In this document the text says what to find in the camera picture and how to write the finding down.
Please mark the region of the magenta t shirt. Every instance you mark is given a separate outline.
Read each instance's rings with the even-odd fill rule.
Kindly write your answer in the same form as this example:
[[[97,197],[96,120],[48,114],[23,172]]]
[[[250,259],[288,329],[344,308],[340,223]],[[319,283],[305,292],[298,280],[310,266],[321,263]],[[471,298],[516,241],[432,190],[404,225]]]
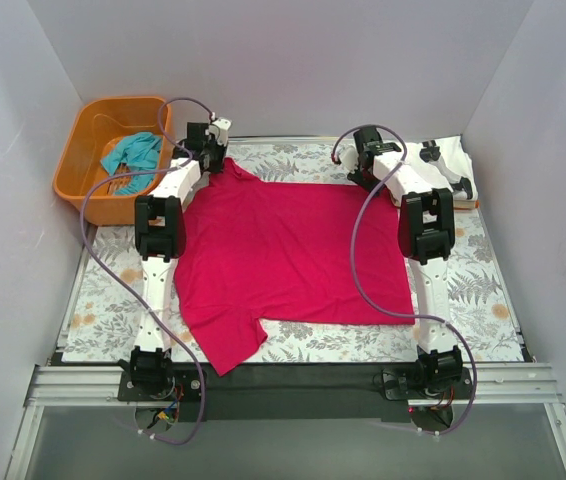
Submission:
[[[266,340],[263,320],[410,325],[359,294],[350,241],[367,194],[353,185],[265,182],[227,159],[184,214],[186,250],[174,284],[181,316],[203,354],[226,374]],[[355,246],[364,291],[413,314],[398,212],[373,198]]]

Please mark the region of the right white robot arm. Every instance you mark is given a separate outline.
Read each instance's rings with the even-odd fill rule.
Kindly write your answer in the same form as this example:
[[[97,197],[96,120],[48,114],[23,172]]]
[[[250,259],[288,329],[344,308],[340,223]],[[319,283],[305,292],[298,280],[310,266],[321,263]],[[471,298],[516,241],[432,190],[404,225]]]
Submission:
[[[389,399],[405,398],[410,391],[427,397],[451,393],[462,380],[462,349],[466,346],[449,322],[448,260],[455,244],[453,194],[436,188],[407,164],[407,145],[397,138],[385,142],[380,134],[394,132],[365,124],[352,128],[354,146],[332,160],[343,164],[348,179],[369,192],[359,211],[350,241],[350,267],[355,286],[374,310],[400,319],[415,319],[418,327],[417,360],[381,373]],[[399,202],[398,245],[414,277],[417,312],[403,314],[376,304],[364,291],[356,267],[355,246],[363,216],[372,199],[387,189]]]

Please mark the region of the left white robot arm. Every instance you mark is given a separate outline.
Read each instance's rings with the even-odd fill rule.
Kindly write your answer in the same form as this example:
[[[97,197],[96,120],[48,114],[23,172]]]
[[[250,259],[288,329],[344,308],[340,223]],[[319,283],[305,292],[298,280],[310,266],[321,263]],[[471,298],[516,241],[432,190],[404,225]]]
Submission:
[[[176,386],[170,341],[163,327],[169,317],[177,260],[186,247],[183,204],[203,173],[223,170],[231,125],[222,117],[188,123],[185,139],[174,148],[170,171],[150,194],[135,200],[134,241],[141,257],[141,297],[146,305],[130,361],[122,367],[132,388],[156,400],[168,398]]]

